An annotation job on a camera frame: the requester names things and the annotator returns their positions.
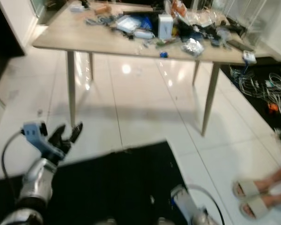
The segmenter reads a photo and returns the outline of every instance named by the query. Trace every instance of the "tangled wires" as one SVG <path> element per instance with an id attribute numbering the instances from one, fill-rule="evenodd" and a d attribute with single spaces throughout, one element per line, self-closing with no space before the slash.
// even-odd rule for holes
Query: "tangled wires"
<path id="1" fill-rule="evenodd" d="M 281 77 L 278 74 L 270 73 L 268 81 L 260 84 L 257 80 L 254 80 L 255 75 L 252 71 L 243 74 L 240 71 L 231 69 L 231 72 L 244 94 L 261 98 L 268 102 L 268 104 L 277 105 L 281 114 Z"/>

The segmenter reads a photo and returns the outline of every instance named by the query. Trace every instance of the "black cable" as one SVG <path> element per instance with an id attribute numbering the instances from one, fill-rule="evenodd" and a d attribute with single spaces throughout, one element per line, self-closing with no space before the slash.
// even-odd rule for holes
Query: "black cable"
<path id="1" fill-rule="evenodd" d="M 222 221 L 222 225 L 225 225 L 224 217 L 223 217 L 223 215 L 222 215 L 222 212 L 221 212 L 221 210 L 220 210 L 220 207 L 218 206 L 218 204 L 216 203 L 216 201 L 215 201 L 215 199 L 212 197 L 212 195 L 211 195 L 208 191 L 206 191 L 204 188 L 202 188 L 202 187 L 200 187 L 200 186 L 198 186 L 198 185 L 188 184 L 187 187 L 188 187 L 189 189 L 195 189 L 195 190 L 198 190 L 198 191 L 200 191 L 200 192 L 206 194 L 206 195 L 214 202 L 215 206 L 217 207 L 217 210 L 219 211 L 219 214 L 220 214 L 220 217 L 221 217 L 221 221 Z"/>
<path id="2" fill-rule="evenodd" d="M 3 173 L 4 173 L 4 177 L 5 177 L 5 180 L 7 181 L 8 185 L 9 185 L 9 188 L 11 190 L 11 193 L 12 193 L 15 201 L 16 201 L 15 189 L 14 189 L 13 183 L 11 182 L 11 179 L 9 178 L 9 176 L 7 174 L 7 171 L 6 171 L 6 168 L 5 168 L 5 163 L 4 163 L 4 156 L 5 156 L 6 150 L 7 150 L 8 146 L 10 145 L 10 143 L 21 133 L 22 133 L 22 131 L 18 131 L 17 133 L 13 134 L 9 138 L 9 140 L 6 142 L 6 144 L 3 148 L 3 152 L 2 152 L 2 155 L 1 155 L 1 167 L 2 167 L 2 170 L 3 170 Z"/>

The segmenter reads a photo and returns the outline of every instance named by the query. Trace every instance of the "white box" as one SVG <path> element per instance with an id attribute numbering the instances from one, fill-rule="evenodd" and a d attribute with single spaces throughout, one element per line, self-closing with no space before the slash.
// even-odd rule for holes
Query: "white box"
<path id="1" fill-rule="evenodd" d="M 168 40 L 172 38 L 173 17 L 168 14 L 158 15 L 158 38 L 161 40 Z"/>
<path id="2" fill-rule="evenodd" d="M 134 30 L 141 26 L 141 21 L 128 15 L 125 15 L 119 18 L 116 21 L 116 24 L 117 29 L 125 31 L 126 33 L 132 33 Z"/>

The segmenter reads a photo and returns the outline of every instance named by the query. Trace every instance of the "clutter on table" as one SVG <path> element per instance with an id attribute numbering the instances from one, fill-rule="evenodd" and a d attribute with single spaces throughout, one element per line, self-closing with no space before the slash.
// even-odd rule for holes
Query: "clutter on table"
<path id="1" fill-rule="evenodd" d="M 122 32 L 131 41 L 135 41 L 135 38 L 144 39 L 146 41 L 140 45 L 145 48 L 152 45 L 163 48 L 182 42 L 181 50 L 194 57 L 204 52 L 204 45 L 208 42 L 208 45 L 229 51 L 232 49 L 231 32 L 239 35 L 245 32 L 244 27 L 231 18 L 227 21 L 225 16 L 216 11 L 188 11 L 181 0 L 164 0 L 163 4 L 153 5 L 152 8 L 153 11 L 124 11 L 115 15 L 108 3 L 92 7 L 86 0 L 81 0 L 73 2 L 70 11 L 81 13 L 87 9 L 92 12 L 84 18 L 87 25 L 108 26 L 111 31 Z"/>

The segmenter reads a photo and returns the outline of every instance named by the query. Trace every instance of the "black rug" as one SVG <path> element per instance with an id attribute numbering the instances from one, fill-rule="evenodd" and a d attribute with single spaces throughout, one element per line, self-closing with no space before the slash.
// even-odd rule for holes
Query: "black rug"
<path id="1" fill-rule="evenodd" d="M 13 183 L 18 192 L 21 177 Z M 66 165 L 54 177 L 46 224 L 92 225 L 112 217 L 118 225 L 153 225 L 164 217 L 186 225 L 170 200 L 178 184 L 185 186 L 166 142 Z M 0 180 L 0 221 L 12 209 L 12 196 Z"/>

